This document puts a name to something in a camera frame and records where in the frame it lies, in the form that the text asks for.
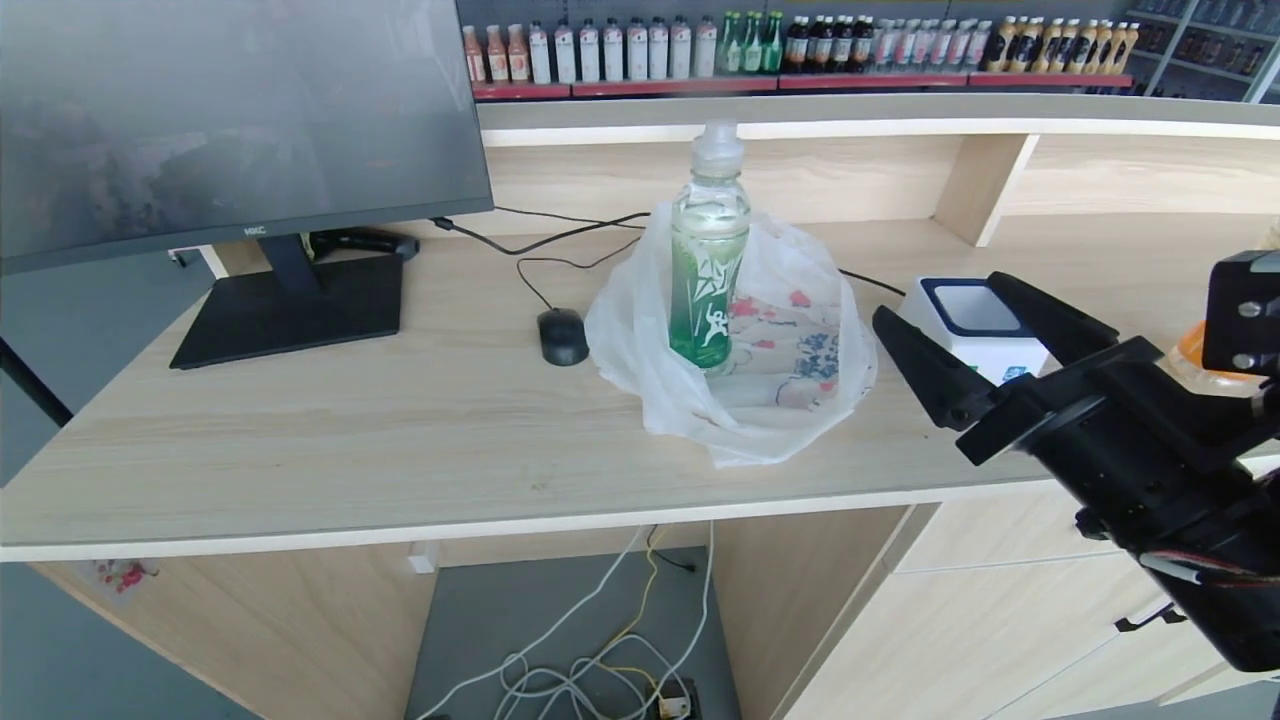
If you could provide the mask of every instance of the monitor screen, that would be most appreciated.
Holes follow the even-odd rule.
[[[0,0],[6,270],[492,208],[454,0]]]

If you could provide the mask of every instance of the computer monitor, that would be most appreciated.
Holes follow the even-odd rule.
[[[493,209],[454,0],[3,0],[0,272],[257,238],[193,368],[393,334],[402,260],[300,233]]]

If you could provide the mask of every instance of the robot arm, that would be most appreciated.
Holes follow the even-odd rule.
[[[1260,258],[1215,269],[1206,364],[1225,356],[1235,372],[1280,374],[1280,327],[1251,327],[1247,343],[1231,331],[1243,302],[1261,310],[1245,320],[1280,313],[1280,299],[1263,301],[1280,279],[1240,282]],[[1084,506],[1082,532],[1128,551],[1233,666],[1280,669],[1280,482],[1254,480],[1238,461],[1280,433],[1277,386],[1253,398],[1192,393],[1155,365],[1162,354],[1146,338],[1120,342],[1012,275],[987,284],[1062,368],[996,387],[881,306],[872,327],[933,423],[963,433],[956,447],[974,465],[1009,448],[1039,460]]]

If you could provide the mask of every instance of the white plastic bag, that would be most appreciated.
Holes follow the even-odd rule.
[[[586,315],[600,375],[639,395],[644,427],[708,446],[717,468],[781,462],[854,411],[876,382],[876,348],[827,249],[753,215],[730,313],[726,374],[671,350],[671,206]]]

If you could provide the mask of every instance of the bottle cap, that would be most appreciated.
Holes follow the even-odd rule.
[[[737,137],[737,120],[708,120],[694,140],[694,172],[708,177],[731,177],[742,172],[746,149]]]

